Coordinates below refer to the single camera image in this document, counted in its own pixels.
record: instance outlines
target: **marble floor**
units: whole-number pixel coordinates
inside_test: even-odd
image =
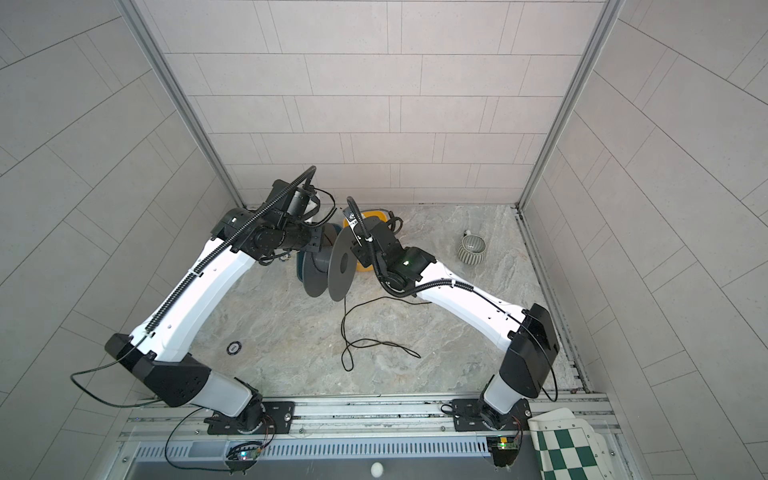
[[[404,221],[403,246],[416,246],[465,280],[510,303],[545,305],[541,287],[515,222],[504,205],[411,205],[392,207]],[[464,230],[488,244],[485,262],[461,263],[456,248]],[[357,273],[347,308],[384,294],[372,273]],[[265,396],[413,392],[477,392],[498,371],[504,353],[469,324],[435,305],[379,300],[347,317],[350,340],[391,340],[420,353],[377,346],[353,351],[355,368],[342,368],[339,333],[343,303],[327,293],[311,298],[296,278],[296,258],[255,264],[227,292],[190,349],[201,362],[236,376]],[[227,355],[234,341],[242,350]],[[575,388],[565,354],[555,372],[560,389]],[[551,378],[547,381],[553,388]]]

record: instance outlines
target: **black corrugated cable sleeve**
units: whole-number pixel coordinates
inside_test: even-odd
[[[418,292],[422,292],[430,288],[435,288],[436,286],[455,286],[456,288],[467,290],[468,292],[475,291],[475,288],[473,287],[473,285],[470,285],[469,283],[457,282],[447,278],[423,283],[419,286],[415,286],[411,289],[404,290],[402,292],[398,292],[397,290],[394,290],[386,282],[384,276],[382,275],[381,269],[379,268],[379,263],[376,261],[376,252],[373,249],[372,237],[370,232],[368,231],[368,227],[366,226],[365,222],[362,221],[363,216],[360,213],[360,209],[357,207],[357,202],[355,202],[355,199],[352,197],[347,197],[346,202],[349,205],[349,208],[352,210],[352,213],[355,214],[357,223],[358,225],[360,225],[360,228],[362,229],[363,243],[366,245],[366,248],[368,249],[368,254],[371,257],[371,264],[373,265],[373,272],[376,274],[376,279],[379,281],[379,283],[381,283],[382,288],[389,295],[394,296],[395,298],[405,298],[407,296],[414,295]]]
[[[205,267],[214,261],[214,258],[218,257],[221,252],[229,248],[238,238],[238,236],[242,234],[242,232],[250,227],[250,225],[253,224],[253,222],[255,222],[259,217],[263,216],[269,209],[277,205],[277,202],[283,199],[283,197],[285,197],[291,190],[298,187],[299,184],[304,180],[312,180],[312,176],[315,174],[315,170],[317,170],[317,167],[314,165],[307,168],[303,174],[299,175],[294,181],[283,188],[271,201],[266,202],[261,207],[259,207],[259,210],[256,210],[256,213],[253,215],[253,217],[251,217],[246,223],[243,223],[243,226],[240,227],[237,232],[232,235],[232,237],[229,237],[227,240],[225,240],[222,244],[216,247],[214,251],[207,254],[205,258],[203,258],[197,265],[195,265],[192,271],[190,271],[187,276],[184,277],[184,279],[181,280],[178,285],[176,285],[174,291],[171,292],[163,304],[160,305],[160,308],[158,308],[157,312],[152,316],[152,320],[150,320],[150,322],[147,324],[145,331],[147,333],[154,331],[157,326],[160,325],[160,322],[163,320],[163,317],[168,312],[168,310],[170,310],[174,303],[176,303],[176,300],[178,300],[181,294],[184,293],[184,291],[194,281],[194,279],[200,276],[203,270],[205,270]]]

